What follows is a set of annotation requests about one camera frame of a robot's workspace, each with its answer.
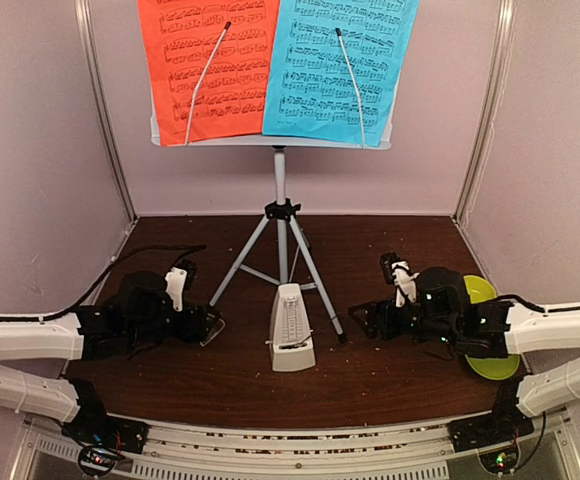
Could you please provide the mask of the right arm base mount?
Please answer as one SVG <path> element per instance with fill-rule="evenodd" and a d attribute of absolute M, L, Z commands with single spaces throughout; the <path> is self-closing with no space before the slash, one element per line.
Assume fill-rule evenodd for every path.
<path fill-rule="evenodd" d="M 448 431 L 455 453 L 475 450 L 487 473 L 503 476 L 523 465 L 520 440 L 535 428 L 532 420 L 486 414 L 452 421 Z"/>

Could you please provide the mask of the grey metronome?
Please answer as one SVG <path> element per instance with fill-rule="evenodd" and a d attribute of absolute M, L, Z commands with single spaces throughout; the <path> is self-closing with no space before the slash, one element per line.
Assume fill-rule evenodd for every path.
<path fill-rule="evenodd" d="M 266 341 L 272 370 L 291 373 L 314 368 L 316 356 L 312 334 L 300 285 L 279 285 Z"/>

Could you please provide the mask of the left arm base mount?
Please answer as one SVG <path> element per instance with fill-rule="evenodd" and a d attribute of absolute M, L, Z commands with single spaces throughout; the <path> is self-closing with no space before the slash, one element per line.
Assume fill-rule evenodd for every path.
<path fill-rule="evenodd" d="M 119 466 L 129 466 L 128 454 L 141 454 L 149 425 L 107 416 L 101 423 L 57 422 L 61 433 L 79 446 L 77 466 L 87 478 L 99 479 Z"/>

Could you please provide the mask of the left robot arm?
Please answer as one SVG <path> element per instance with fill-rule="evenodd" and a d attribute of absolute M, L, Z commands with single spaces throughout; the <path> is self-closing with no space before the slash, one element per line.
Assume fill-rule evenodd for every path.
<path fill-rule="evenodd" d="M 123 277 L 103 305 L 78 299 L 54 313 L 0 314 L 0 407 L 50 418 L 70 436 L 103 444 L 121 429 L 95 387 L 84 380 L 49 379 L 8 367 L 16 360 L 97 361 L 132 358 L 169 338 L 206 344 L 221 331 L 219 314 L 188 304 L 200 246 L 178 246 L 162 274 L 139 271 Z"/>

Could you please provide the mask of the blue sheet music mat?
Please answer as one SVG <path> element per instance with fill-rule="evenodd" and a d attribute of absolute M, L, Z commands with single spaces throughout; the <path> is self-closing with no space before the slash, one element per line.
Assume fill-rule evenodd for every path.
<path fill-rule="evenodd" d="M 281 2 L 263 134 L 379 147 L 418 9 L 417 0 Z"/>

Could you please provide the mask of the grey music stand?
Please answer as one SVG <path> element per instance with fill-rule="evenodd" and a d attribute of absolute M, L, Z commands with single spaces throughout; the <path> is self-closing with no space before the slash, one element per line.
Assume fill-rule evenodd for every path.
<path fill-rule="evenodd" d="M 254 229 L 254 235 L 260 236 L 267 225 L 270 223 L 275 223 L 277 226 L 279 272 L 276 276 L 271 278 L 271 283 L 273 285 L 282 285 L 290 282 L 294 272 L 294 263 L 296 257 L 303 259 L 307 265 L 313 264 L 313 258 L 309 245 L 299 227 L 297 220 L 299 207 L 297 204 L 293 203 L 286 194 L 286 149 L 290 146 L 318 146 L 382 150 L 389 147 L 389 137 L 392 130 L 392 122 L 390 119 L 390 122 L 384 132 L 383 141 L 377 148 L 358 147 L 353 144 L 321 141 L 311 138 L 266 136 L 262 131 L 259 134 L 203 140 L 184 145 L 163 146 L 159 142 L 158 127 L 156 125 L 156 119 L 154 115 L 153 99 L 152 107 L 152 140 L 154 144 L 158 146 L 265 146 L 272 149 L 275 174 L 275 197 L 274 200 L 265 207 L 263 216 L 257 227 Z M 297 244 L 296 256 L 289 254 L 287 251 L 287 247 L 290 241 L 295 241 Z"/>

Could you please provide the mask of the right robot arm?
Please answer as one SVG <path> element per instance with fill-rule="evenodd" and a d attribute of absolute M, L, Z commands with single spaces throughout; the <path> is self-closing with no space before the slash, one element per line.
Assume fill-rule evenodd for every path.
<path fill-rule="evenodd" d="M 395 288 L 392 299 L 349 308 L 369 338 L 409 335 L 417 342 L 439 340 L 476 359 L 559 349 L 580 349 L 580 302 L 538 305 L 516 294 L 471 301 L 464 277 L 445 267 L 412 272 L 403 261 L 384 265 Z M 541 374 L 526 375 L 513 388 L 515 405 L 503 403 L 483 419 L 489 440 L 505 440 L 521 414 L 537 417 L 580 399 L 580 357 Z"/>

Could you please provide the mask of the red sheet music mat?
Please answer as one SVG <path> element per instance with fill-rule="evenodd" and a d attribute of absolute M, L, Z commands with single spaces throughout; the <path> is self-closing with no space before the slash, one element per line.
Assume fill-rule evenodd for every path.
<path fill-rule="evenodd" d="M 163 146 L 259 134 L 280 4 L 140 1 Z"/>

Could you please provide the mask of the clear metronome cover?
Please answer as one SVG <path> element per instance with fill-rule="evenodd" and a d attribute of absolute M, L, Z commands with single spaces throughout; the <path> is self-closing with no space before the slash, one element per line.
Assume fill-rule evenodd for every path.
<path fill-rule="evenodd" d="M 225 328 L 220 314 L 209 312 L 204 319 L 205 337 L 199 342 L 201 347 L 209 345 Z"/>

